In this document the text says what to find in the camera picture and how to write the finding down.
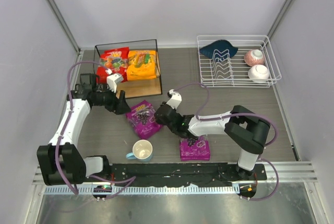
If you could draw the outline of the purple candy bag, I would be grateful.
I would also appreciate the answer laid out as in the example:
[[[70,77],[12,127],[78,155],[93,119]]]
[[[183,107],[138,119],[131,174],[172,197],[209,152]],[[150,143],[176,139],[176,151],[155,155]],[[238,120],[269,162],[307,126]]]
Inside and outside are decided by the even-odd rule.
[[[152,137],[163,127],[156,122],[155,112],[153,105],[144,100],[131,107],[131,111],[126,113],[129,124],[140,139]]]
[[[180,139],[179,150],[181,161],[209,161],[211,157],[206,135],[197,139]]]

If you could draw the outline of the red candy bag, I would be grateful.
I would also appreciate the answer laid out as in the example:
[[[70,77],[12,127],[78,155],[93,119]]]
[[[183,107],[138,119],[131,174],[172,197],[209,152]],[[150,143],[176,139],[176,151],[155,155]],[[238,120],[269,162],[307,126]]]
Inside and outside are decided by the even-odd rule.
[[[112,73],[119,73],[123,77],[122,82],[127,81],[129,47],[104,51],[100,56],[100,63],[110,69]]]

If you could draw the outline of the blue and white mug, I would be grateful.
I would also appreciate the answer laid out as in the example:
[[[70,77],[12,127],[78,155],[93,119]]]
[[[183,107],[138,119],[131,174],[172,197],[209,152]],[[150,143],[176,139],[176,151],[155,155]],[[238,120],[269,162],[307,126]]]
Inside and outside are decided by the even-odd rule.
[[[126,159],[136,159],[140,162],[149,162],[153,157],[153,146],[148,140],[138,140],[134,143],[132,152],[126,155]]]

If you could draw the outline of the orange candy bag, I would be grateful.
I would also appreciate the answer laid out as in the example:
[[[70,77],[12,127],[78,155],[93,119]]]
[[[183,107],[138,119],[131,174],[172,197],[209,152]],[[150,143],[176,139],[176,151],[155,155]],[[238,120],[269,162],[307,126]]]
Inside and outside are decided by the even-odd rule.
[[[157,78],[156,50],[130,50],[128,53],[127,80]]]

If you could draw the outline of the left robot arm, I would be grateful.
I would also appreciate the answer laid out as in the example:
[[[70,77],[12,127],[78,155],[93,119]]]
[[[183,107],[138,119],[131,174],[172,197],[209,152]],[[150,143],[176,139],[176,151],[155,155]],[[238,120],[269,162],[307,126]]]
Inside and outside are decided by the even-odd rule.
[[[116,115],[131,111],[125,91],[116,91],[117,84],[123,81],[122,75],[111,74],[104,84],[97,81],[95,74],[80,75],[80,82],[67,97],[66,111],[55,135],[37,149],[41,174],[48,186],[81,184],[94,174],[111,175],[105,155],[83,158],[77,149],[83,123],[93,106],[104,107]]]

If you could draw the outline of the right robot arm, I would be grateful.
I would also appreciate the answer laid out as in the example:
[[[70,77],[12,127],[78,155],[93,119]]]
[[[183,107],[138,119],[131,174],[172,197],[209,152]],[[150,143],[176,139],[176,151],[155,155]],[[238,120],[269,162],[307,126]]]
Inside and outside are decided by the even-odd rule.
[[[168,104],[162,104],[154,114],[156,122],[168,127],[183,139],[204,135],[228,135],[241,148],[238,172],[253,172],[263,153],[271,124],[264,118],[236,105],[231,112],[211,116],[181,115]]]

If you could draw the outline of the dark blue leaf plate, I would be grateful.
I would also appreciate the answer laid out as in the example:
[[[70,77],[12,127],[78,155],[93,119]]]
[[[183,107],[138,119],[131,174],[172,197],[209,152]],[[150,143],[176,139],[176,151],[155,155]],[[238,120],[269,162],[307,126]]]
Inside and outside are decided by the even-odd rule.
[[[209,59],[220,59],[221,61],[233,57],[238,52],[238,47],[234,47],[227,40],[217,40],[199,49],[199,53]]]

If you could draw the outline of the white bowl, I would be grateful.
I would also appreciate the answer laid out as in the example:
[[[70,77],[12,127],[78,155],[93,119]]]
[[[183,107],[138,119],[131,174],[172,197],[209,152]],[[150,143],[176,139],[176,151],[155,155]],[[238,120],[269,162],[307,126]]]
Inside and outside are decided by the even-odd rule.
[[[248,70],[248,77],[256,83],[264,83],[269,78],[269,70],[265,65],[254,65]]]

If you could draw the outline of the pink patterned bowl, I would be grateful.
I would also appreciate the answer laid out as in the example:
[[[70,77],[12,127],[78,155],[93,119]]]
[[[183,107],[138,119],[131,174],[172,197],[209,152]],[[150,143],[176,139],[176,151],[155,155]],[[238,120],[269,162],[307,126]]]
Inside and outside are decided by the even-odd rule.
[[[254,50],[248,51],[244,55],[244,61],[250,67],[255,66],[255,65],[264,65],[265,56],[261,50],[254,49]]]

